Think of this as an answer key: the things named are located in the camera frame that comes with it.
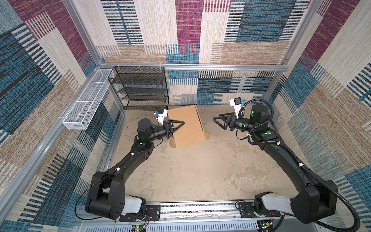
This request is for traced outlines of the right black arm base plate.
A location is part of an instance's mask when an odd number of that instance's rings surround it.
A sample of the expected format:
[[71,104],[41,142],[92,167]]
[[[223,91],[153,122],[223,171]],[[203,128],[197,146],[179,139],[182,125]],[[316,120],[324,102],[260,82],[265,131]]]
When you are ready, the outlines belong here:
[[254,209],[254,202],[238,200],[235,202],[235,208],[239,211],[241,218],[280,218],[279,211],[261,209],[259,212]]

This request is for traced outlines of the brown cardboard box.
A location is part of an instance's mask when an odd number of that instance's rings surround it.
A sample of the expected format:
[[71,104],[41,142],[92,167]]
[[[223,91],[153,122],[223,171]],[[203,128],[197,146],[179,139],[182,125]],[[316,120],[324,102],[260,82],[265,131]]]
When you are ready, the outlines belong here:
[[209,140],[210,134],[204,130],[197,106],[171,109],[168,111],[168,118],[185,123],[173,134],[173,140],[170,142],[171,148],[188,147]]

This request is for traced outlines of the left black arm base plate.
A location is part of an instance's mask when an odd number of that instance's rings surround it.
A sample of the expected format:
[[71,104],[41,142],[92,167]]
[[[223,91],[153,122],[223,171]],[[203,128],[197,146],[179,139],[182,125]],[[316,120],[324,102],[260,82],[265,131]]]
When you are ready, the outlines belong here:
[[145,222],[148,221],[159,221],[161,213],[161,205],[146,205],[145,209],[140,209],[139,213],[121,215],[119,218],[120,222]]

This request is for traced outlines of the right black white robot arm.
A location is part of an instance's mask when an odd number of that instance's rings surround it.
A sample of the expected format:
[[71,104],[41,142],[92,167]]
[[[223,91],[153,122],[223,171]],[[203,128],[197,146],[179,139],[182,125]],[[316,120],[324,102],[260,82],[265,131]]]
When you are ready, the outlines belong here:
[[255,214],[264,216],[268,211],[279,211],[295,216],[304,224],[334,215],[339,198],[335,183],[313,172],[269,127],[273,116],[271,106],[253,105],[248,118],[245,117],[246,106],[240,103],[234,106],[233,113],[220,114],[213,122],[224,130],[246,132],[244,139],[273,158],[298,192],[293,198],[274,195],[271,191],[257,194],[253,204]]

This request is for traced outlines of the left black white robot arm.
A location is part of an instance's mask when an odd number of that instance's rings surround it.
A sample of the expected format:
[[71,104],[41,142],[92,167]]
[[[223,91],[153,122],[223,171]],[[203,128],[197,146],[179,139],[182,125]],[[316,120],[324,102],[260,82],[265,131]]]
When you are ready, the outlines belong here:
[[97,218],[118,219],[122,214],[139,214],[144,217],[144,199],[127,197],[125,183],[135,169],[150,157],[155,148],[154,141],[172,137],[183,125],[184,121],[171,119],[161,126],[153,124],[149,119],[140,120],[129,153],[112,168],[93,175],[85,211]]

